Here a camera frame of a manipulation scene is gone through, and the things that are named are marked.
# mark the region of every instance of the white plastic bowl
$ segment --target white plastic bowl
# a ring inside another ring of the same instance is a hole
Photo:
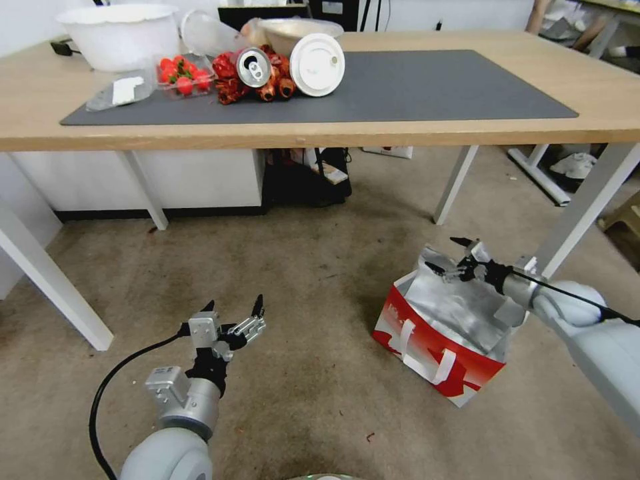
[[[176,11],[171,5],[112,5],[68,10],[56,20],[94,69],[119,72],[179,53]]]
[[[258,27],[265,31],[275,52],[286,57],[291,56],[295,44],[306,35],[324,33],[338,38],[345,32],[337,23],[310,19],[262,20]]]

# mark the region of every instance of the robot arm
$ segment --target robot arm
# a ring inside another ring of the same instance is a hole
[[[265,328],[262,295],[251,316],[237,325],[221,325],[213,302],[189,319],[195,348],[193,367],[154,369],[145,382],[159,407],[158,427],[129,454],[120,480],[210,480],[213,470],[207,442],[225,392],[227,364],[233,352]]]
[[[613,410],[640,437],[640,323],[608,308],[593,288],[549,283],[535,273],[535,258],[500,265],[480,241],[452,238],[466,247],[456,270],[428,265],[445,281],[479,279],[531,311],[566,344],[575,364]]]

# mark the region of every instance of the white sneaker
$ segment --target white sneaker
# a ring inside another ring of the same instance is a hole
[[[551,170],[570,179],[584,180],[598,161],[588,153],[573,153],[551,166]]]

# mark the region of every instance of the black cable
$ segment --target black cable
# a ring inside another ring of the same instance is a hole
[[[385,24],[385,31],[389,28],[389,20],[391,20],[391,0],[387,0],[389,4],[389,14],[387,15],[387,23]]]
[[[562,294],[564,294],[564,295],[566,295],[568,297],[574,298],[576,300],[582,300],[585,303],[588,303],[588,304],[590,304],[590,305],[592,305],[594,307],[597,307],[598,309],[600,309],[601,321],[604,321],[606,319],[620,318],[622,321],[624,321],[626,323],[630,323],[632,325],[640,326],[640,324],[638,324],[638,320],[632,320],[628,316],[623,315],[622,313],[617,312],[614,309],[610,309],[609,307],[605,307],[604,305],[600,305],[599,303],[596,303],[596,302],[594,302],[592,300],[589,300],[589,299],[586,299],[584,297],[581,297],[580,295],[576,295],[576,294],[568,292],[566,290],[559,289],[558,287],[554,287],[553,285],[550,285],[550,284],[548,284],[546,282],[543,282],[542,280],[538,280],[536,278],[530,277],[530,276],[525,275],[524,273],[520,273],[520,272],[518,272],[516,270],[512,270],[511,272],[512,272],[512,274],[514,274],[514,275],[516,275],[518,277],[522,277],[522,278],[524,278],[526,280],[530,280],[530,281],[532,281],[534,283],[537,283],[538,285],[542,285],[543,287],[546,287],[549,290],[553,290],[553,291],[556,291],[558,293],[562,293]]]
[[[360,23],[360,31],[365,30],[365,24],[367,23],[367,17],[369,16],[369,7],[371,6],[371,0],[367,0],[365,3],[365,11],[362,14],[362,22]]]
[[[380,24],[380,6],[382,5],[382,0],[378,0],[378,12],[375,14],[375,30],[378,31],[378,25]]]
[[[98,464],[100,464],[100,467],[102,467],[102,470],[105,471],[105,474],[107,475],[109,480],[118,480],[118,477],[116,477],[115,473],[113,472],[113,469],[109,465],[109,462],[107,461],[105,456],[102,454],[102,450],[100,448],[100,442],[98,441],[98,434],[95,428],[95,423],[98,416],[98,406],[100,405],[100,399],[102,398],[102,394],[105,392],[105,388],[107,387],[107,384],[111,381],[111,379],[115,376],[115,374],[118,373],[118,371],[122,367],[124,367],[126,364],[128,364],[130,361],[138,358],[140,355],[144,355],[145,353],[150,352],[151,350],[164,347],[166,344],[171,343],[172,341],[180,337],[186,337],[188,335],[189,335],[189,324],[183,323],[182,326],[180,326],[180,330],[178,330],[178,332],[175,335],[172,335],[166,340],[162,340],[158,343],[154,343],[153,345],[150,345],[146,348],[143,348],[142,350],[138,350],[137,352],[132,353],[130,356],[128,356],[127,358],[122,360],[122,362],[118,363],[114,368],[112,368],[112,370],[107,374],[104,380],[102,380],[102,383],[98,387],[97,392],[95,392],[95,396],[93,398],[93,404],[91,404],[91,413],[89,414],[89,438],[91,440],[91,449],[93,450],[95,459],[97,460]]]

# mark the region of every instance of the white table leg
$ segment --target white table leg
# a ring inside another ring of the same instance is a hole
[[[548,143],[536,145],[528,158],[524,156],[520,149],[517,148],[507,150],[507,154],[520,166],[520,168],[522,168],[522,170],[527,172],[534,182],[536,182],[542,190],[547,192],[558,205],[564,207],[571,201],[570,196],[568,196],[562,188],[558,187],[552,179],[546,176],[544,172],[538,168],[538,163],[540,163],[540,160],[547,151],[547,148],[549,148]]]
[[[142,172],[140,162],[135,156],[135,153],[131,150],[122,150],[116,151],[115,154],[120,159],[120,162],[129,175],[129,178],[137,187],[138,193],[144,199],[147,210],[153,222],[155,223],[155,226],[158,228],[158,230],[166,230],[169,226],[169,222],[165,216],[165,213],[162,211],[160,202],[158,202],[151,188],[149,188],[149,184],[147,183],[145,174]]]
[[[593,57],[593,58],[602,57],[602,55],[604,54],[607,48],[607,45],[613,38],[613,34],[615,33],[616,30],[618,30],[619,24],[620,22],[618,21],[618,18],[616,18],[616,16],[614,16],[607,22],[607,24],[602,29],[602,31],[598,33],[598,36],[594,38],[593,41],[591,42],[591,48],[589,50],[590,57]]]
[[[433,221],[436,225],[442,225],[445,222],[449,209],[458,194],[458,190],[460,190],[460,185],[462,185],[462,181],[465,179],[465,175],[477,151],[478,145],[467,145],[460,150],[458,161],[453,168],[453,172],[451,172],[445,192],[442,194],[433,216]]]
[[[550,277],[595,222],[640,160],[640,143],[609,144],[538,248],[539,272]]]
[[[2,198],[0,247],[96,350],[109,348],[113,334]]]

